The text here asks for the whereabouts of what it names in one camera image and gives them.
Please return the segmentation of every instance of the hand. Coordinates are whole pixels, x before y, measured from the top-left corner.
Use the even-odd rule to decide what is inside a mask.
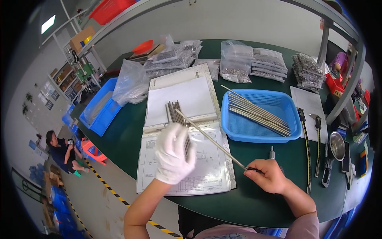
[[[178,123],[170,124],[160,133],[155,145],[155,156],[158,160],[156,179],[175,185],[194,170],[196,144],[191,144],[186,159],[185,142],[187,137],[187,128]]]
[[[288,179],[284,176],[276,160],[274,159],[255,159],[248,167],[261,170],[260,174],[253,170],[244,172],[244,175],[252,179],[264,191],[269,193],[283,194],[288,184]]]

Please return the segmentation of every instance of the potted plant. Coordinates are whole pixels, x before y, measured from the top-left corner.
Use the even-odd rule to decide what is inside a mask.
[[[26,93],[25,98],[26,98],[27,101],[32,102],[32,95],[29,92]]]
[[[23,115],[26,115],[27,112],[28,112],[28,106],[24,102],[23,103]]]

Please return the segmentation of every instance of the metal bowl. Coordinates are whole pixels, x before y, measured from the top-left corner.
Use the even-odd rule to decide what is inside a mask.
[[[342,161],[343,158],[345,157],[345,143],[343,141],[342,136],[337,132],[333,131],[330,134],[329,137],[329,146],[331,150],[332,156],[338,160]]]

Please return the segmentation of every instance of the yellow black floor tape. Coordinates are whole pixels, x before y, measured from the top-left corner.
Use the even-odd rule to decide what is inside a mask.
[[[70,203],[70,206],[72,207],[72,209],[73,209],[73,211],[74,211],[74,213],[75,213],[75,215],[77,216],[77,218],[78,218],[78,220],[79,220],[79,222],[81,222],[81,224],[82,224],[82,226],[84,227],[84,229],[85,229],[85,231],[89,234],[89,236],[91,237],[91,238],[94,238],[94,237],[92,237],[92,235],[90,234],[90,232],[86,229],[86,227],[85,227],[85,225],[84,225],[84,223],[81,221],[81,219],[79,218],[79,216],[78,216],[78,214],[77,214],[77,212],[76,212],[76,210],[74,209],[74,207],[73,207],[73,204],[71,203],[71,201],[70,201],[70,199],[69,199],[69,196],[68,196],[68,194],[66,193],[66,189],[65,189],[65,186],[62,186],[63,188],[64,188],[64,191],[65,191],[65,194],[66,194],[66,197],[68,198],[68,200],[69,200],[69,203]]]
[[[116,196],[123,204],[126,205],[126,207],[130,207],[130,204],[128,204],[125,200],[123,200],[121,198],[121,196],[119,196],[117,193],[115,193],[115,191],[105,182],[105,180],[103,180],[101,178],[101,176],[94,170],[94,168],[90,165],[89,161],[87,159],[85,159],[85,162],[87,163],[87,165],[89,166],[89,168],[93,171],[93,173],[97,176],[97,178],[104,184],[104,186],[114,195]],[[163,226],[159,225],[158,223],[154,222],[154,221],[151,221],[149,220],[149,223],[153,226],[155,226],[156,228],[159,228],[161,231],[169,234],[170,236],[173,236],[177,239],[183,239],[182,236],[170,231],[170,230],[167,230],[166,228],[164,228]]]

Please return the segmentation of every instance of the white cotton glove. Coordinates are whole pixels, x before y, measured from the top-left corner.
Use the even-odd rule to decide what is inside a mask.
[[[178,184],[195,168],[196,144],[192,143],[185,157],[187,128],[171,123],[160,133],[155,145],[158,170],[155,178],[167,184]]]

